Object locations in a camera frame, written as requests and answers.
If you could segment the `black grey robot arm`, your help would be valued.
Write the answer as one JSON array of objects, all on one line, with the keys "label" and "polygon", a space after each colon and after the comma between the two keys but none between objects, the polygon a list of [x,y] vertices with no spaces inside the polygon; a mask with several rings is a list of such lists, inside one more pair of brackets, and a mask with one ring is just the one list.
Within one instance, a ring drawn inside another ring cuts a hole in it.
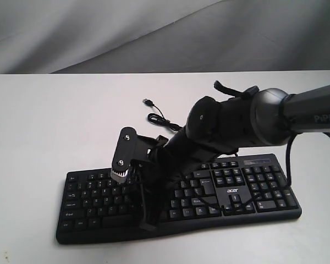
[{"label": "black grey robot arm", "polygon": [[198,100],[170,139],[139,136],[132,164],[140,178],[140,228],[157,234],[235,223],[295,219],[301,208],[290,171],[272,155],[220,163],[240,148],[291,147],[297,135],[330,137],[330,85],[300,94],[253,86],[229,98]]}]

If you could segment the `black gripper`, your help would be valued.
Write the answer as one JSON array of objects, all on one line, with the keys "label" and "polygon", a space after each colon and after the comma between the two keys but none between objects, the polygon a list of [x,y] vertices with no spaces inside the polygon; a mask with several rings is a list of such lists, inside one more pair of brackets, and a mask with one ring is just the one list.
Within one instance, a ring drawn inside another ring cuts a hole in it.
[{"label": "black gripper", "polygon": [[[160,215],[170,197],[170,192],[182,179],[182,173],[173,155],[162,146],[155,146],[148,154],[148,162],[138,169],[141,193],[142,220],[139,227],[143,230],[156,230]],[[149,196],[147,214],[146,194]]]}]

